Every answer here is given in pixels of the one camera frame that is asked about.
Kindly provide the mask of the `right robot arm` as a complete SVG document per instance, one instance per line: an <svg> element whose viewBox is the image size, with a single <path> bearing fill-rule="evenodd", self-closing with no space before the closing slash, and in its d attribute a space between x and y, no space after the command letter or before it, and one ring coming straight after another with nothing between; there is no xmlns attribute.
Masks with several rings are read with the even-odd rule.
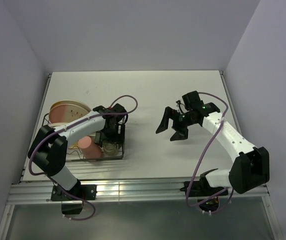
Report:
<svg viewBox="0 0 286 240"><path fill-rule="evenodd" d="M185 182L181 188L187 196L211 196L216 192L226 194L233 188L238 194L246 193L270 180L270 155L265 147L256 147L246 140L228 121L225 112L212 102L205 103L200 92L192 91L178 100L179 109L166 107L160 125L156 129L159 134L168 129L172 120L175 133L170 141L188 139L189 126L200 125L212 134L226 150L232 161L230 169L211 169L202 173L199 180Z"/></svg>

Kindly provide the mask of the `small speckled ceramic cup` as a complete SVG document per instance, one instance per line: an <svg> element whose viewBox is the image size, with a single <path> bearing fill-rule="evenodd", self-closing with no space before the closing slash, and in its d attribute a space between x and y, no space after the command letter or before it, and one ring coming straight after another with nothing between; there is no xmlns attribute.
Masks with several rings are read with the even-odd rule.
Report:
<svg viewBox="0 0 286 240"><path fill-rule="evenodd" d="M114 157L119 152L119 147L115 143L105 142L103 144L103 151L108 157Z"/></svg>

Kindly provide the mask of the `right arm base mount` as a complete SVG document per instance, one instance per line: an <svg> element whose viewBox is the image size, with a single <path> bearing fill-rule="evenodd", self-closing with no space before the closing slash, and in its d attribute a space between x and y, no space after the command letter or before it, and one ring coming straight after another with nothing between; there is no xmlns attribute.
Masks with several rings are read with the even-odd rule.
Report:
<svg viewBox="0 0 286 240"><path fill-rule="evenodd" d="M189 197L209 197L215 193L223 190L223 187L211 187L208 183L203 180L194 181L189 192ZM220 193L212 199L207 200L202 203L199 208L207 213L218 210L219 208L219 196L227 196L229 194L228 190Z"/></svg>

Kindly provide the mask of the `yellow cream leaf plate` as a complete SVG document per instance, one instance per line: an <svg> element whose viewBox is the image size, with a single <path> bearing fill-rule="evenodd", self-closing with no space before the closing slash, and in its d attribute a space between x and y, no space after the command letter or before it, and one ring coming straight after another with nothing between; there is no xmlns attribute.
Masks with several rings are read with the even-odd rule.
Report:
<svg viewBox="0 0 286 240"><path fill-rule="evenodd" d="M75 105L75 106L78 106L80 108L87 110L88 112L91 111L91 108L88 105L86 105L83 102L76 101L76 100L60 100L60 101L57 101L57 102L52 104L52 106L50 107L50 110L56 106L59 106L59 105Z"/></svg>

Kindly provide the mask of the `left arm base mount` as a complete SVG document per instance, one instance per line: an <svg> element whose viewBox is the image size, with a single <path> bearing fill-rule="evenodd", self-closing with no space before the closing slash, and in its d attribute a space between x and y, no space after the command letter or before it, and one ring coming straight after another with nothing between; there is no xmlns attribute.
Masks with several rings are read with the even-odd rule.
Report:
<svg viewBox="0 0 286 240"><path fill-rule="evenodd" d="M85 203L65 203L68 201L93 201L96 199L97 186L95 184L77 183L71 190L65 190L58 185L54 185L50 200L52 202L61 202L61 212L64 215L79 215L84 208Z"/></svg>

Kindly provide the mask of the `pink cream plate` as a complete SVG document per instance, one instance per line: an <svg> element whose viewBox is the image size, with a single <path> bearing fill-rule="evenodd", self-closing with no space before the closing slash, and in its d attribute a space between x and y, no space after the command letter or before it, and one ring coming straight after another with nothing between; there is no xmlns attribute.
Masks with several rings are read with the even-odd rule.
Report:
<svg viewBox="0 0 286 240"><path fill-rule="evenodd" d="M75 104L59 104L54 106L48 114L49 122L70 123L87 115L90 110Z"/></svg>

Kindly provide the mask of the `plain yellow bear plate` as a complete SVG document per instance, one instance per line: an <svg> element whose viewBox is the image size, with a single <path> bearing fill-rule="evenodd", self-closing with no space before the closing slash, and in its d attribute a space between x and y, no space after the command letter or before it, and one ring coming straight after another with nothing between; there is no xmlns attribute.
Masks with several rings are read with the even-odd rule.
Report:
<svg viewBox="0 0 286 240"><path fill-rule="evenodd" d="M77 145L73 145L73 146L71 146L71 147L69 147L68 149L67 149L67 154L68 155L71 155L71 154L74 154L74 153L77 153L77 154L79 154L80 152L79 152L79 147L77 146Z"/></svg>

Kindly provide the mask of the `pink plastic cup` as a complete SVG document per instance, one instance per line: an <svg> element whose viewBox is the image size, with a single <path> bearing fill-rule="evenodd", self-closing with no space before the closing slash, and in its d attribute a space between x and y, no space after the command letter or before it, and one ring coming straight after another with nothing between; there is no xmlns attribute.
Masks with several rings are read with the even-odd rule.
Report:
<svg viewBox="0 0 286 240"><path fill-rule="evenodd" d="M78 141L78 147L85 159L97 159L102 156L101 148L94 143L90 136L85 136Z"/></svg>

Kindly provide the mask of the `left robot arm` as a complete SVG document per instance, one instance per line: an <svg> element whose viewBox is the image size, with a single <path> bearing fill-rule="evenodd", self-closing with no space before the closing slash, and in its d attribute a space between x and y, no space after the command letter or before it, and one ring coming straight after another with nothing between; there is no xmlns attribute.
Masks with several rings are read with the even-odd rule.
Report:
<svg viewBox="0 0 286 240"><path fill-rule="evenodd" d="M94 145L100 148L105 143L122 145L124 137L119 128L124 127L120 122L125 116L128 116L126 109L118 103L110 108L100 105L85 116L57 128L42 126L27 154L29 170L34 163L63 188L65 197L69 200L78 198L81 183L66 167L68 148L91 134L95 134Z"/></svg>

